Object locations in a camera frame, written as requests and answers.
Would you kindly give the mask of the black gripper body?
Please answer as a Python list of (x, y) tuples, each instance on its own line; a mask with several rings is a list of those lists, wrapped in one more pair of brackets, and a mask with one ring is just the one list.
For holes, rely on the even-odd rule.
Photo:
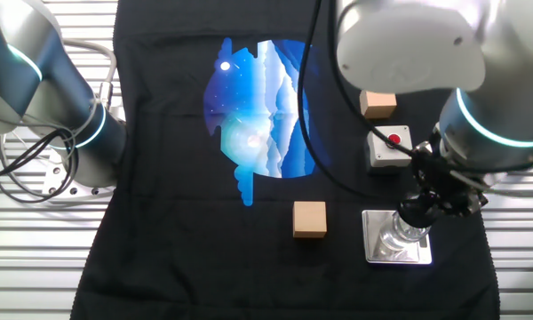
[(456, 195), (477, 195), (481, 200), (482, 209), (488, 203), (487, 197), (477, 188), (452, 176), (449, 170), (443, 167), (444, 164), (439, 154), (434, 153), (429, 141), (414, 147), (411, 159), (413, 175), (421, 190), (430, 189), (440, 196), (444, 214), (448, 214), (449, 201)]

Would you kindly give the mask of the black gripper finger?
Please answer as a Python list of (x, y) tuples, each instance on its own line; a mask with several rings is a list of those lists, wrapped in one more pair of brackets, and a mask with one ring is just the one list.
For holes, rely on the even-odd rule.
[(468, 217), (481, 209), (481, 200), (477, 195), (456, 195), (450, 201), (448, 215)]
[(440, 196), (433, 190), (423, 189), (419, 196), (423, 214), (442, 214)]

